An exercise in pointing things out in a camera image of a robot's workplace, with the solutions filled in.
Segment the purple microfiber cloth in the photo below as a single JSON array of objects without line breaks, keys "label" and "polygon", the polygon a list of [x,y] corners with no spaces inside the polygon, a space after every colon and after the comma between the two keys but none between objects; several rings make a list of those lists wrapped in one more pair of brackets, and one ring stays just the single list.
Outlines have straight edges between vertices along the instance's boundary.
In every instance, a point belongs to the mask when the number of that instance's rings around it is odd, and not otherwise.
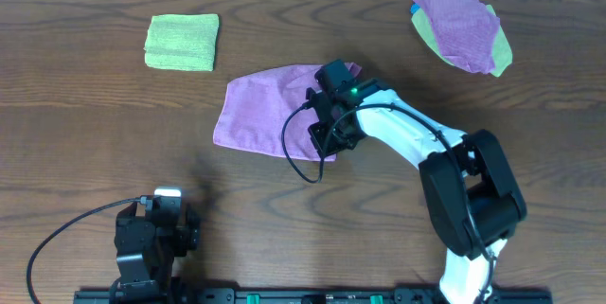
[{"label": "purple microfiber cloth", "polygon": [[245,152],[318,161],[308,128],[315,111],[297,112],[306,90],[318,92],[314,75],[319,64],[293,64],[259,71],[227,84],[213,143]]}]

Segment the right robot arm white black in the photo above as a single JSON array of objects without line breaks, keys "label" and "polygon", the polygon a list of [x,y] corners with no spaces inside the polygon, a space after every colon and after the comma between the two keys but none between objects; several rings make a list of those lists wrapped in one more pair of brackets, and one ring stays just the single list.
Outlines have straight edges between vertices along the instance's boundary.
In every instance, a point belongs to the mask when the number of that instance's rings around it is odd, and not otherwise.
[{"label": "right robot arm white black", "polygon": [[527,214],[498,139],[442,125],[377,80],[308,89],[303,107],[318,116],[309,132],[321,158],[369,136],[419,171],[430,221],[447,248],[441,295],[449,303],[488,302],[498,256]]}]

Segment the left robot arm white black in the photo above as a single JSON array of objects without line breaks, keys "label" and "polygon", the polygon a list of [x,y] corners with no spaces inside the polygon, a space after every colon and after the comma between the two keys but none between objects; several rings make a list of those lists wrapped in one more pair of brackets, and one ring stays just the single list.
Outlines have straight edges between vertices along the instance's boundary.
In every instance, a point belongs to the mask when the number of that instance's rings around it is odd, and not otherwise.
[{"label": "left robot arm white black", "polygon": [[200,241],[200,215],[181,203],[149,205],[143,216],[133,203],[116,217],[116,263],[120,277],[111,285],[111,303],[179,303],[179,281],[172,276],[177,257],[195,250]]}]

